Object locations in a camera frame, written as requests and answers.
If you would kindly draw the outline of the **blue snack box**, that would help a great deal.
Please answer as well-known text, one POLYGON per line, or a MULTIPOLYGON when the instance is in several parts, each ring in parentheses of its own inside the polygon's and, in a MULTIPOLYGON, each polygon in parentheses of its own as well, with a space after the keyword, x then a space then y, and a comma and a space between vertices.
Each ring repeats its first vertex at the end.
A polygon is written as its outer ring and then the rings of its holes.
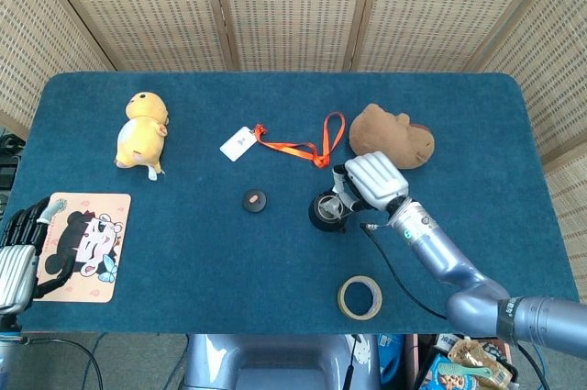
POLYGON ((378 354, 382 384, 389 384, 396 376, 404 352, 403 334, 380 334, 378 354))

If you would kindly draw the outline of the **black teapot lid orange knob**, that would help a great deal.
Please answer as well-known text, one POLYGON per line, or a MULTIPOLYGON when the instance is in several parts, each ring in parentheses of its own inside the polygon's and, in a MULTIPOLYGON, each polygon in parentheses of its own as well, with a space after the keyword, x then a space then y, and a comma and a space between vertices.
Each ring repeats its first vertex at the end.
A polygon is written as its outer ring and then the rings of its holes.
POLYGON ((248 190, 242 198, 242 206, 251 213, 261 212, 267 205, 267 196, 260 189, 248 190))

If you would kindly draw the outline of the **woven wooden folding screen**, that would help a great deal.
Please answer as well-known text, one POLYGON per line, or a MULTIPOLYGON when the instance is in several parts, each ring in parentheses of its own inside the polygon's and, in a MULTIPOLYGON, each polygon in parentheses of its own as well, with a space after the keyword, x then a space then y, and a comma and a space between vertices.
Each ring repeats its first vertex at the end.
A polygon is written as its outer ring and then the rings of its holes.
POLYGON ((587 0, 0 0, 0 134, 81 70, 506 72, 587 296, 587 0))

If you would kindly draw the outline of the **blue printed cookie pack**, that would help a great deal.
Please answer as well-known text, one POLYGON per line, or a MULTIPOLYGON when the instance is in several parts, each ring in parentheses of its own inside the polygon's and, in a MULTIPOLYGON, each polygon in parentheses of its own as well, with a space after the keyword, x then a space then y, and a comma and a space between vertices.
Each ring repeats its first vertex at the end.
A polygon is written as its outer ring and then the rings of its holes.
POLYGON ((451 360, 437 354, 417 390, 480 390, 479 383, 471 375, 441 373, 438 369, 441 363, 451 363, 451 360))

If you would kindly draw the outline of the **beige card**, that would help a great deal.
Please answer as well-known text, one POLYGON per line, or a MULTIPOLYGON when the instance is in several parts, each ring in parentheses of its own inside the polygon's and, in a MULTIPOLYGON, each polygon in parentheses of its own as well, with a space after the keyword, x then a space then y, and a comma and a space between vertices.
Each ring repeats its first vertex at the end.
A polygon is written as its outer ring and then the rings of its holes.
POLYGON ((57 279, 67 261, 72 260, 73 265, 65 284, 41 300, 109 302, 115 291, 131 196, 56 192, 50 204, 58 209, 39 256, 39 282, 57 279))

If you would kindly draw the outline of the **blue felt table cover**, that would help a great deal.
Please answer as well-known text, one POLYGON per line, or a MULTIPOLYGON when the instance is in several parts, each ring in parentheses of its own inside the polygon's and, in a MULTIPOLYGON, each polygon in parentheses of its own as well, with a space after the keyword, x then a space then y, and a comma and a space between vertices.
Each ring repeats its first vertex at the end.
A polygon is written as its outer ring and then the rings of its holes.
POLYGON ((451 288, 389 228, 370 240, 316 229, 312 200, 329 169, 258 144, 237 161, 220 146, 262 124, 267 141, 319 142, 334 111, 352 120, 375 103, 428 127, 430 161, 406 174, 411 195, 486 275, 511 295, 576 300, 559 224, 517 82, 501 73, 71 72, 49 79, 7 213, 56 192, 131 196, 113 298, 37 302, 27 331, 172 333, 439 332, 451 288), (169 112, 156 181, 118 168, 125 109, 141 91, 169 112), (242 206, 260 189, 259 213, 242 206), (338 289, 355 275, 382 289, 373 319, 347 318, 338 289))

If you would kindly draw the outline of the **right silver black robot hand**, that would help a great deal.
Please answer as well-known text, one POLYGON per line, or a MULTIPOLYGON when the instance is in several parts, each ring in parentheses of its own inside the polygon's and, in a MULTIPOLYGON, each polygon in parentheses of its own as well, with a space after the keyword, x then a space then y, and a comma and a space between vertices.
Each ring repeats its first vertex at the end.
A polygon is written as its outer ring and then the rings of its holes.
POLYGON ((381 151, 335 166, 333 177, 333 194, 352 212, 375 209, 392 215, 409 193, 409 183, 381 151))

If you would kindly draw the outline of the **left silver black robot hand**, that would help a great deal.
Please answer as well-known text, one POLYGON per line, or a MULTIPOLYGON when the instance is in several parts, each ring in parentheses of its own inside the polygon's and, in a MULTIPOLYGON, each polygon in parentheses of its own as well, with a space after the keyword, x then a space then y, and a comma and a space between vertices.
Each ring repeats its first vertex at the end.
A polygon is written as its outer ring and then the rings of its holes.
POLYGON ((61 267, 58 277, 45 283, 38 279, 42 253, 53 217, 65 208, 61 200, 46 197, 7 220, 0 235, 0 317, 24 312, 32 300, 63 286, 71 274, 61 267))

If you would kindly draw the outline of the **tan snack bag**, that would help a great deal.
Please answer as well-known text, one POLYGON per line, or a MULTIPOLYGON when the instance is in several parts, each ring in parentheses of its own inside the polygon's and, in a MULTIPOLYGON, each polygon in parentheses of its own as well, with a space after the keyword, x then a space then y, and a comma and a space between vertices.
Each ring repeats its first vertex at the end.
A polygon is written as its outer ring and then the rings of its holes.
POLYGON ((473 376, 480 390, 507 390, 513 377, 477 340, 458 340, 449 351, 449 359, 469 368, 487 368, 488 377, 473 376))

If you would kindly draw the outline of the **green plastic comb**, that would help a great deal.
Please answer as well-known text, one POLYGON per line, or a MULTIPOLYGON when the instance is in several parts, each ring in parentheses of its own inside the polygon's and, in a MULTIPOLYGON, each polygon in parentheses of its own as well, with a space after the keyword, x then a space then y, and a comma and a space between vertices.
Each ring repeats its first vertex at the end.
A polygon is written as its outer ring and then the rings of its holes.
POLYGON ((491 378, 492 371, 487 367, 467 367, 454 362, 441 362, 437 366, 437 371, 442 375, 453 375, 453 376, 477 376, 489 379, 491 378))

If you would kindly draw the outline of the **grey robot torso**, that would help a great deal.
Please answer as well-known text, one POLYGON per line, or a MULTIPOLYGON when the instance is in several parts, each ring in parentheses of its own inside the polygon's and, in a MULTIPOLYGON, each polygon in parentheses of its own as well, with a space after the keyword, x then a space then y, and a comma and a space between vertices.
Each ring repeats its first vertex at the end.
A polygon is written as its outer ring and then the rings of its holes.
POLYGON ((380 390, 374 335, 192 334, 182 390, 380 390))

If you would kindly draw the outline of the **brown capybara plush toy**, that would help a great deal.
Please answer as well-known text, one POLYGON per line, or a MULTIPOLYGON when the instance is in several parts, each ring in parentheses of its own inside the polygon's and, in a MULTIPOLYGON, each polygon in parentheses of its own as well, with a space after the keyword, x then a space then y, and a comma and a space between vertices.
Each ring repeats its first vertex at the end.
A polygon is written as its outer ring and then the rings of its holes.
POLYGON ((435 139, 426 126, 413 124, 406 113, 395 115, 371 103, 353 119, 349 145, 356 155, 380 151, 398 169, 412 170, 430 160, 435 139))

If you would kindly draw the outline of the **white ID badge card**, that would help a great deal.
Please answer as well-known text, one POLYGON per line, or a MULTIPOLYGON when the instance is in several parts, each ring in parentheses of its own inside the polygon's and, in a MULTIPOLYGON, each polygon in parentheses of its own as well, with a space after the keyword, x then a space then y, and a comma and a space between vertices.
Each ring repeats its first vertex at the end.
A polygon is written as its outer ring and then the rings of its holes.
POLYGON ((254 132, 248 127, 242 127, 224 142, 219 150, 232 162, 235 162, 256 142, 254 132))

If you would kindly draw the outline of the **yellow hamster plush toy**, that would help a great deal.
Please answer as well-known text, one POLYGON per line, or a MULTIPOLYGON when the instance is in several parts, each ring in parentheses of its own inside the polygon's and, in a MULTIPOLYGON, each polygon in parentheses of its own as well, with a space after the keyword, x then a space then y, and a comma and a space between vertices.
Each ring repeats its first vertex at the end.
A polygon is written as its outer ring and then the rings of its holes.
POLYGON ((144 166, 148 178, 156 181, 164 173, 161 155, 168 135, 167 107, 157 94, 141 91, 130 98, 125 113, 127 122, 117 136, 114 164, 123 169, 144 166))

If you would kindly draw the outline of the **yellow clear tape roll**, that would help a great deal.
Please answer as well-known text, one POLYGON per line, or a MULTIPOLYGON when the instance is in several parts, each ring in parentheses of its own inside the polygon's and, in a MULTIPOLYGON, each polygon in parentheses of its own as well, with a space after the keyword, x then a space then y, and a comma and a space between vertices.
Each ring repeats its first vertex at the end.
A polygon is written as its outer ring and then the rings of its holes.
POLYGON ((352 276, 338 289, 338 307, 343 315, 353 320, 367 321, 375 318, 381 311, 382 300, 382 289, 372 278, 366 275, 352 276), (363 314, 352 312, 346 302, 345 295, 352 284, 362 284, 366 286, 371 293, 371 307, 363 314))

